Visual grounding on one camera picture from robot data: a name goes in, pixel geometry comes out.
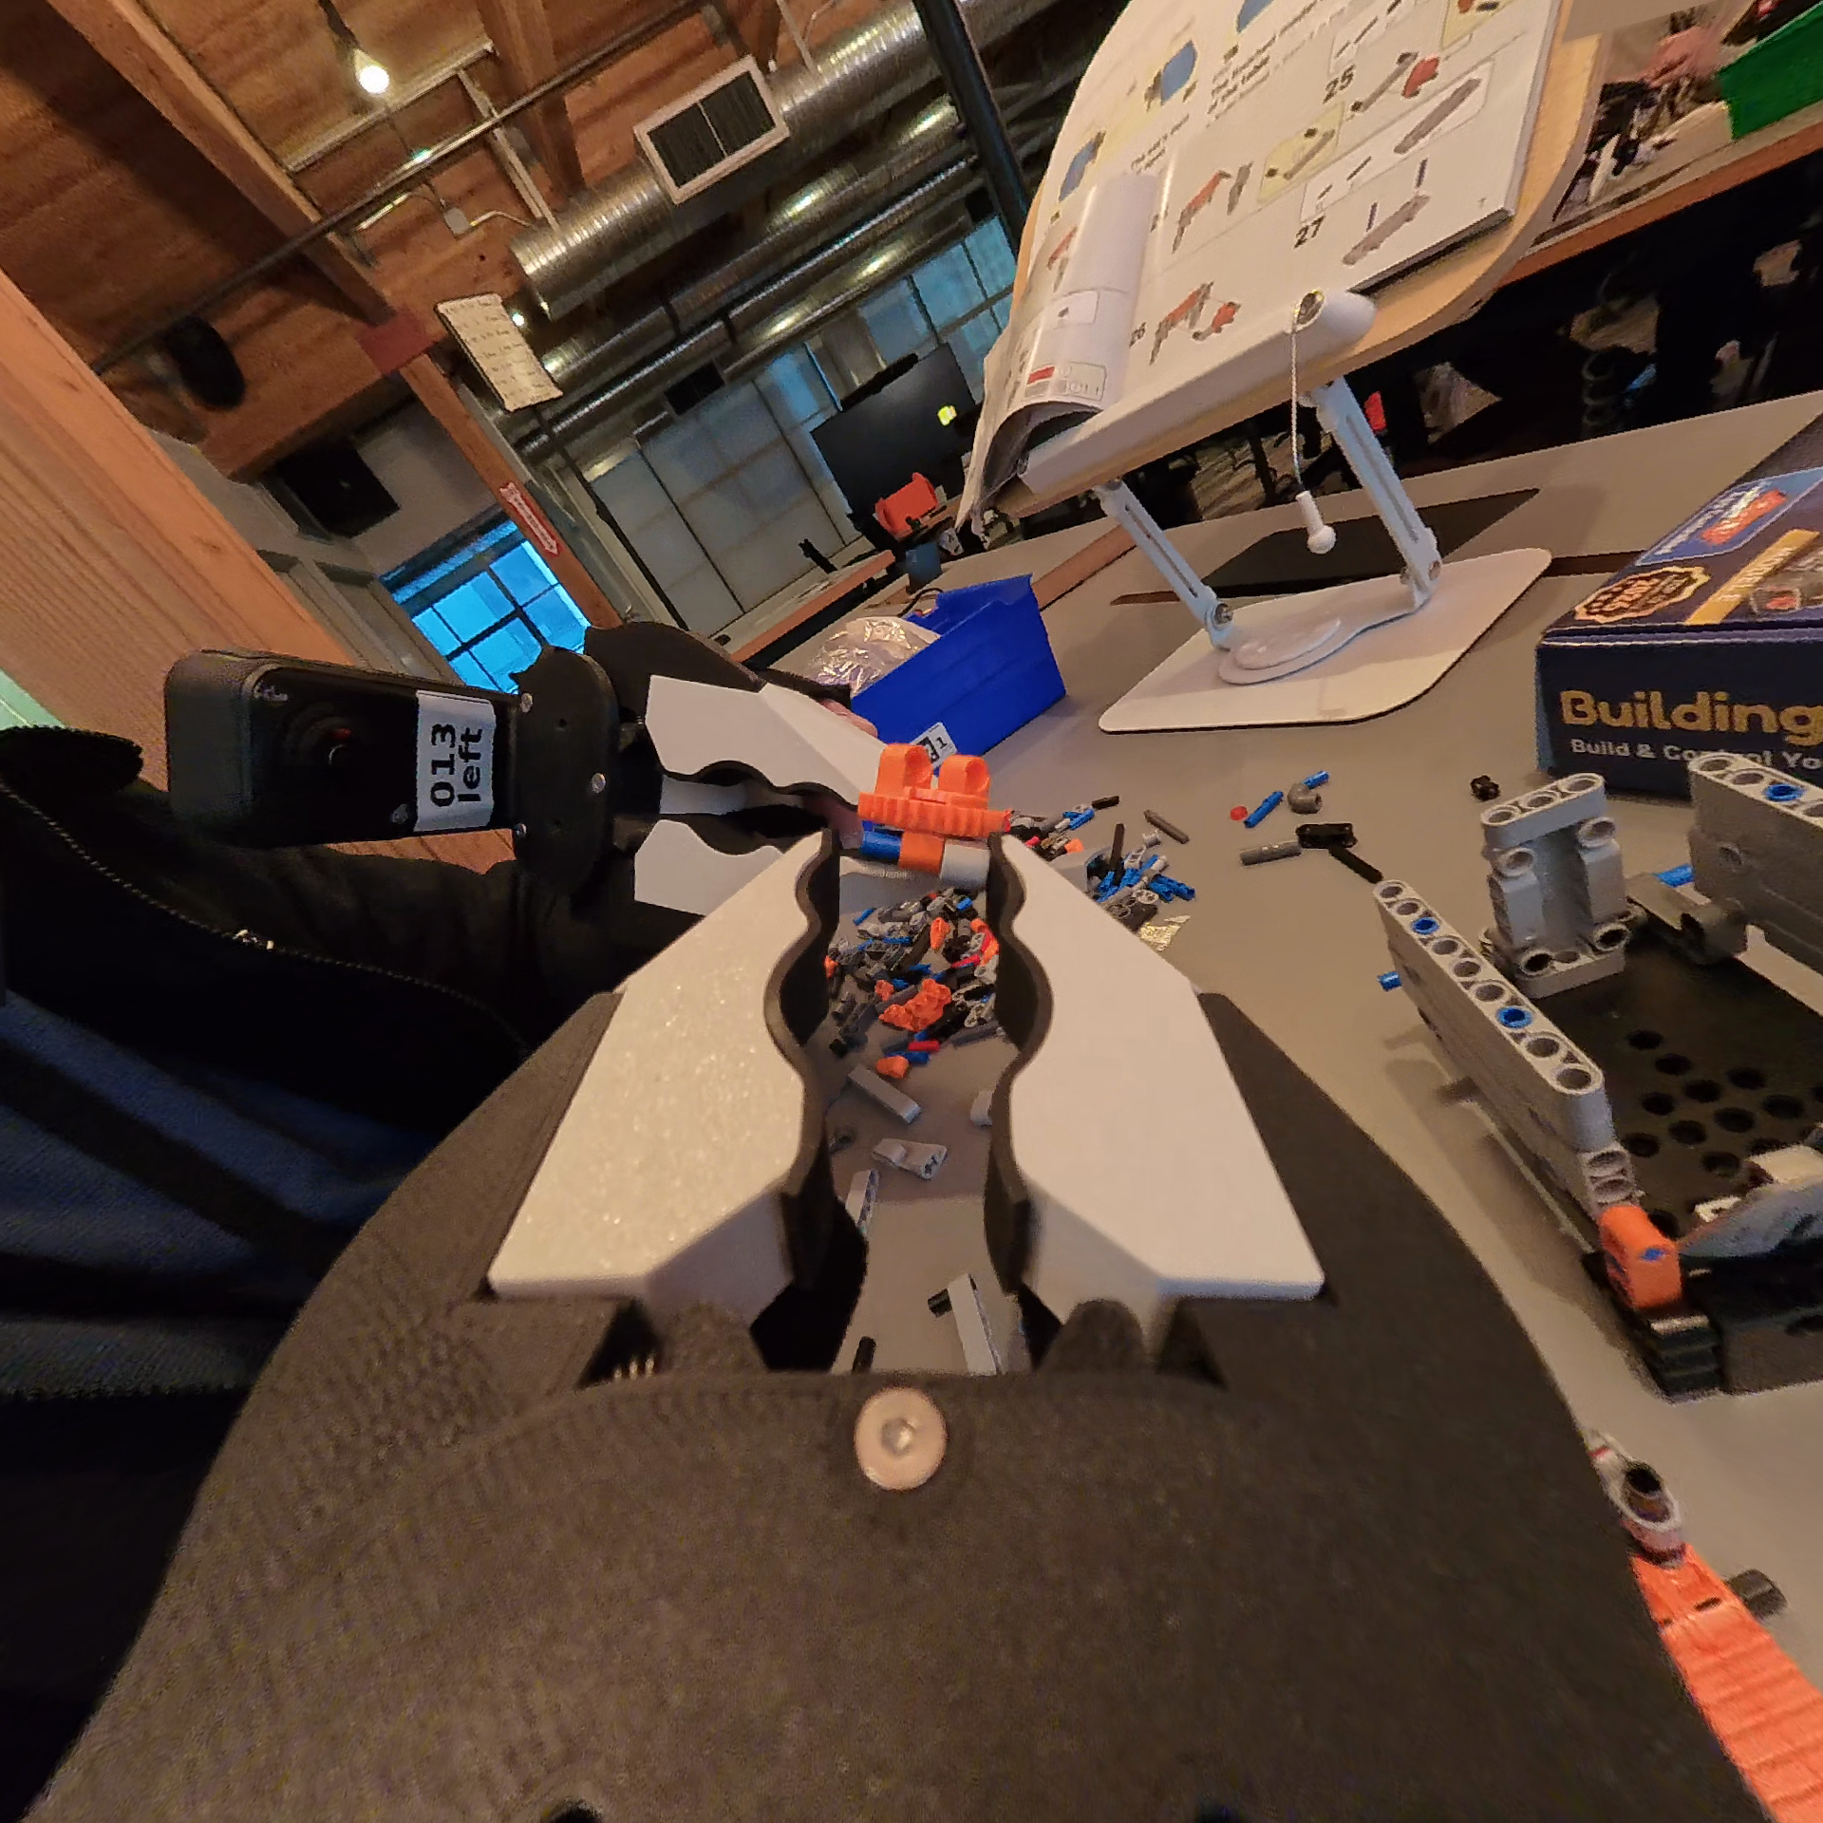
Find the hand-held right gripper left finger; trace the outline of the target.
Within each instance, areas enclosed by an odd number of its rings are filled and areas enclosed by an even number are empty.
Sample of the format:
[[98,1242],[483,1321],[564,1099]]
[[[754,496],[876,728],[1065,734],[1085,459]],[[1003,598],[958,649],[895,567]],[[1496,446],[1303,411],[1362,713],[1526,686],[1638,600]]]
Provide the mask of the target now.
[[813,1057],[834,924],[838,844],[802,837],[623,983],[497,1298],[628,1298],[653,1327],[716,1305],[773,1366],[834,1366],[864,1276]]

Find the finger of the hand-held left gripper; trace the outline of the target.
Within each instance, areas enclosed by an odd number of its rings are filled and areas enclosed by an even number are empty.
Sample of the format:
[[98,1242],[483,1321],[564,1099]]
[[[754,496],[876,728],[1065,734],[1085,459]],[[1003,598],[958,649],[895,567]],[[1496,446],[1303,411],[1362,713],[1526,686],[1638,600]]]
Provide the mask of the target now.
[[883,755],[860,722],[770,682],[748,691],[660,672],[648,687],[645,731],[668,778],[730,774],[838,799],[872,795]]
[[664,782],[658,818],[634,848],[634,900],[679,913],[709,913],[802,837],[834,830],[860,844],[860,810],[821,787],[761,782]]

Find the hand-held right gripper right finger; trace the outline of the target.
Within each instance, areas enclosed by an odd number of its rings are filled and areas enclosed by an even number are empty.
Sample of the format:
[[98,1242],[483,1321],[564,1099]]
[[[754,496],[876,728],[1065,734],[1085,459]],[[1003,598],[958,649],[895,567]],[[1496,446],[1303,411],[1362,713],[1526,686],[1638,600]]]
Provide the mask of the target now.
[[1315,1298],[1325,1268],[1196,988],[1027,846],[988,846],[995,1018],[987,1245],[1056,1321],[1184,1298]]

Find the orange toy gear assembly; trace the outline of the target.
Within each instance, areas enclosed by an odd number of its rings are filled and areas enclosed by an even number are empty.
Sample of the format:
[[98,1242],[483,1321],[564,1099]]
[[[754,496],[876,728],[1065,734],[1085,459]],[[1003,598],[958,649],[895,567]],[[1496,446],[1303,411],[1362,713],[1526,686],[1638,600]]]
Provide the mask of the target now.
[[984,755],[932,762],[924,745],[883,745],[876,782],[860,798],[860,852],[976,889],[988,877],[988,839],[1010,830],[1010,810],[991,810],[988,798]]

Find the person's left forearm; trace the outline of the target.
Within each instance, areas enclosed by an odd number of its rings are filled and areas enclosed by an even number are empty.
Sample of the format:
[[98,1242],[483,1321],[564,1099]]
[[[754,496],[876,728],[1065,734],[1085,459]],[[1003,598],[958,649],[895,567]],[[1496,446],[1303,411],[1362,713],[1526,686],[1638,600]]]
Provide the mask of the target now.
[[578,906],[507,861],[348,856],[326,846],[245,852],[224,895],[242,926],[307,956],[458,991],[522,1039],[549,1034],[583,1002],[618,988],[694,913],[633,895],[633,861]]

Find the clear plastic bag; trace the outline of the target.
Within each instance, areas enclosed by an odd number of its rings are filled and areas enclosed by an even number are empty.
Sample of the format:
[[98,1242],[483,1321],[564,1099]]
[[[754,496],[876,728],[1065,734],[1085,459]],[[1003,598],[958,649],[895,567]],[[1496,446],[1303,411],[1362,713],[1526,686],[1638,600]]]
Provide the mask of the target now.
[[939,632],[919,617],[860,613],[825,638],[818,675],[831,687],[862,694],[932,645]]

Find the blue lit window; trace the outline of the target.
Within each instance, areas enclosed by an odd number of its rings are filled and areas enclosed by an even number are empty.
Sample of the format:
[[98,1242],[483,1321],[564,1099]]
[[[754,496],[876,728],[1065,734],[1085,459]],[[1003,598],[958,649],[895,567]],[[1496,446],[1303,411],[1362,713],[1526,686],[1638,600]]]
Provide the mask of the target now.
[[380,577],[470,687],[516,691],[543,649],[581,650],[590,621],[526,534],[491,516]]

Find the blue plastic bin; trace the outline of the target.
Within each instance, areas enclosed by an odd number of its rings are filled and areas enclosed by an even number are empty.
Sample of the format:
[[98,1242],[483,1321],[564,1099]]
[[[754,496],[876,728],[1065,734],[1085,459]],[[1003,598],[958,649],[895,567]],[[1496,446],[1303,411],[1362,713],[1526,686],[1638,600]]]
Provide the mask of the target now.
[[1031,577],[946,589],[919,621],[937,641],[852,697],[880,740],[987,755],[1062,697]]

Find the pile of small toy pieces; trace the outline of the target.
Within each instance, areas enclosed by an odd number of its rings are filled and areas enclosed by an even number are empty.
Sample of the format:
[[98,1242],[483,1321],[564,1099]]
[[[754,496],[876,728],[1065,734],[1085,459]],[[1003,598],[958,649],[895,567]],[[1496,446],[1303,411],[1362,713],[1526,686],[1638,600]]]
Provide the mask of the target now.
[[[1127,827],[1117,824],[1101,846],[1087,846],[1087,824],[1119,810],[1119,798],[1098,798],[1061,816],[1013,813],[1008,839],[1027,846],[1078,888],[1107,919],[1167,949],[1186,913],[1168,906],[1190,906],[1196,889],[1174,877],[1167,839],[1150,827],[1127,846]],[[988,930],[987,888],[939,882],[924,895],[876,902],[852,913],[852,938],[834,938],[825,956],[831,985],[831,1054],[848,1059],[857,1094],[869,1094],[899,1129],[912,1129],[932,1108],[929,1088],[907,1078],[958,1050],[987,1041],[1010,1041],[998,1018],[998,938]],[[869,1239],[890,1179],[937,1180],[949,1146],[899,1132],[872,1145],[869,1168],[857,1171],[845,1213]],[[958,1317],[965,1364],[995,1371],[1010,1364],[1010,1342],[991,1327],[980,1273],[971,1276],[973,1317]]]

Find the black computer monitor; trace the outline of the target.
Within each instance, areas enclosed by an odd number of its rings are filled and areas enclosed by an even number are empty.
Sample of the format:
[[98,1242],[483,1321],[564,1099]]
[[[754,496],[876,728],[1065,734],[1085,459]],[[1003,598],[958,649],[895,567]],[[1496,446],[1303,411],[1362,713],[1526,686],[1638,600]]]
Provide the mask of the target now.
[[813,441],[852,521],[880,531],[875,508],[924,473],[946,496],[965,488],[980,403],[949,344],[899,361],[813,429]]

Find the black grey toy motor model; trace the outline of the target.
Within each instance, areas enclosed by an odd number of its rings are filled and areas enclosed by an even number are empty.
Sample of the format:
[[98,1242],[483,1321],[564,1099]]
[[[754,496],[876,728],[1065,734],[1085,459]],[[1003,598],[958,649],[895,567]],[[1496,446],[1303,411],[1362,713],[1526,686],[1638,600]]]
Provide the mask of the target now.
[[1626,873],[1594,773],[1478,816],[1490,926],[1373,888],[1391,973],[1584,1242],[1664,1396],[1821,1382],[1821,1015],[1741,960],[1821,973],[1821,787],[1690,762],[1690,861]]

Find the person's torso in dark jacket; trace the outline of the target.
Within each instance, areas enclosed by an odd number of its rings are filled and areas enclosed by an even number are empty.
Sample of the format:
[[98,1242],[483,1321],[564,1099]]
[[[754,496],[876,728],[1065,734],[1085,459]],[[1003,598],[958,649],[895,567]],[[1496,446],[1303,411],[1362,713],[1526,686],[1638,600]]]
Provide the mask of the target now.
[[242,926],[138,746],[4,731],[4,1817],[290,1313],[543,1034]]

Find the white wooden book stand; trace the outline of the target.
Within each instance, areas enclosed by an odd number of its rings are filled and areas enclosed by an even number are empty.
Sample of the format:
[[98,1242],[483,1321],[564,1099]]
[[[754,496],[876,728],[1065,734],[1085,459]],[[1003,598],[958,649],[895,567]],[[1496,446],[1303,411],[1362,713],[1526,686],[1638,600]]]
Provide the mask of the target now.
[[[1348,376],[1425,337],[1482,305],[1547,225],[1584,153],[1601,91],[1601,40],[1569,37],[1560,23],[1544,66],[1533,129],[1519,175],[1515,215],[1371,289],[1371,332],[1342,354],[1291,366],[1284,401],[1253,394],[1223,429],[1201,429],[1168,455],[1236,429],[1276,403],[1303,403],[1344,455],[1391,538],[1389,572],[1276,600],[1227,606],[1179,554],[1174,541],[1134,501],[1124,473],[1077,490],[1104,510],[1194,611],[1201,632],[1140,680],[1104,720],[1104,731],[1248,728],[1276,722],[1356,722],[1389,713],[1453,668],[1470,645],[1540,577],[1540,550],[1447,565],[1432,531],[1379,450]],[[998,510],[1027,510],[1077,494],[1003,490]]]

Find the black round speaker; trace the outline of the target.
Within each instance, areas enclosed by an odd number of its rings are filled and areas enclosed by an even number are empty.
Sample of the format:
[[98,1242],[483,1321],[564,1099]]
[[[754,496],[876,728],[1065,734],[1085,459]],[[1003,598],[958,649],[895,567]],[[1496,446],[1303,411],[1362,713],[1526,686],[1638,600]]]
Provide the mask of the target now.
[[234,350],[203,315],[180,315],[147,347],[158,379],[169,379],[203,411],[234,411],[247,401],[247,380]]

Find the white ceiling vent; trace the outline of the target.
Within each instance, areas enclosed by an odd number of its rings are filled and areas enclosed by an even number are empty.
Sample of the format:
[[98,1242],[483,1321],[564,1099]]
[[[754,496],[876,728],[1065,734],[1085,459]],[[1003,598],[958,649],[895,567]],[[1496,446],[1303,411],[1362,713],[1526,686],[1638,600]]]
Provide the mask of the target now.
[[686,206],[787,144],[787,120],[754,55],[634,124],[664,196]]

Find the blue building kit box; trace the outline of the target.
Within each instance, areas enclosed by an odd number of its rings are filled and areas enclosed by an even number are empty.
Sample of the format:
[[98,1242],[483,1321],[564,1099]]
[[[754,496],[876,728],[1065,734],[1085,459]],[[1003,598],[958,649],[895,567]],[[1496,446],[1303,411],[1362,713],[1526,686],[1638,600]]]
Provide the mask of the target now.
[[1602,579],[1533,650],[1547,773],[1682,799],[1735,752],[1821,782],[1821,459],[1741,478]]

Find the orange grey ribbed toy model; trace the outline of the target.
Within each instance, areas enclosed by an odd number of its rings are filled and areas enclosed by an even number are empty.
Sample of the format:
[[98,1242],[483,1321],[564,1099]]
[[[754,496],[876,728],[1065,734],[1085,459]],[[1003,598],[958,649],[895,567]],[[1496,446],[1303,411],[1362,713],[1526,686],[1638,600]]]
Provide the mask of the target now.
[[1631,1569],[1673,1669],[1772,1819],[1821,1819],[1821,1691],[1772,1641],[1785,1606],[1759,1569],[1716,1576],[1682,1538],[1664,1479],[1602,1432],[1589,1467],[1631,1542]]

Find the open instruction booklet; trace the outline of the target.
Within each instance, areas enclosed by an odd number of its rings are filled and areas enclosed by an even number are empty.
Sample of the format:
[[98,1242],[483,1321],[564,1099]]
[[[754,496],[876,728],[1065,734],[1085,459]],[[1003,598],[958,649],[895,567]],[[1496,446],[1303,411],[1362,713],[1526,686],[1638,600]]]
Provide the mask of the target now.
[[1284,401],[1371,289],[1515,215],[1556,4],[1348,4],[1155,161],[1095,170],[988,354],[965,510],[1077,494]]

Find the green building plate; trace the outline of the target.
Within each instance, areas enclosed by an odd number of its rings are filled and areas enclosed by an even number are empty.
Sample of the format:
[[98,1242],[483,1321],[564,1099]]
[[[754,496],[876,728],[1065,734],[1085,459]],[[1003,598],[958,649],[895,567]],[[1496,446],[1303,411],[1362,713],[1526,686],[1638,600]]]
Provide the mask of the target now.
[[1713,81],[1729,140],[1821,101],[1821,4],[1747,7],[1724,37]]

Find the black wall box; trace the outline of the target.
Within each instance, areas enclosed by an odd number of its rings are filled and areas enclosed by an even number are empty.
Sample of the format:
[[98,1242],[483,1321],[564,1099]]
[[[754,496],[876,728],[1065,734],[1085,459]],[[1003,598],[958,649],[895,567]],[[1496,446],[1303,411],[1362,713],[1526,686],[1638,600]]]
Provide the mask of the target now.
[[272,462],[263,488],[299,527],[356,538],[399,510],[377,472],[349,441],[320,441]]

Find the white paper wall sheet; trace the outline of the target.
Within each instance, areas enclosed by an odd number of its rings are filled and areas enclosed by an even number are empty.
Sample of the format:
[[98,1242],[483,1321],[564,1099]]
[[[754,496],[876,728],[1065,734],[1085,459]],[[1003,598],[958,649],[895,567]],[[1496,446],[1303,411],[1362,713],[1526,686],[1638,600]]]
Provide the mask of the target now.
[[480,371],[504,411],[560,401],[560,383],[529,347],[502,293],[467,293],[436,305],[436,318]]

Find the metal ceiling duct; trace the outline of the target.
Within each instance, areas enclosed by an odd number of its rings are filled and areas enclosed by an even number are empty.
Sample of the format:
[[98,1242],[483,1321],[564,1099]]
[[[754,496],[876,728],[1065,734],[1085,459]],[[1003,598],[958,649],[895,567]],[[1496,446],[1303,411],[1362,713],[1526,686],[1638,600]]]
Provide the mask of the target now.
[[511,239],[511,259],[549,318],[601,299],[628,272],[674,254],[713,224],[760,207],[760,245],[796,250],[818,230],[852,224],[872,200],[906,188],[961,144],[953,101],[928,100],[937,62],[914,4],[892,4],[838,33],[814,68],[794,66],[766,87],[787,136],[687,200],[674,200],[643,155],[583,191],[554,224]]

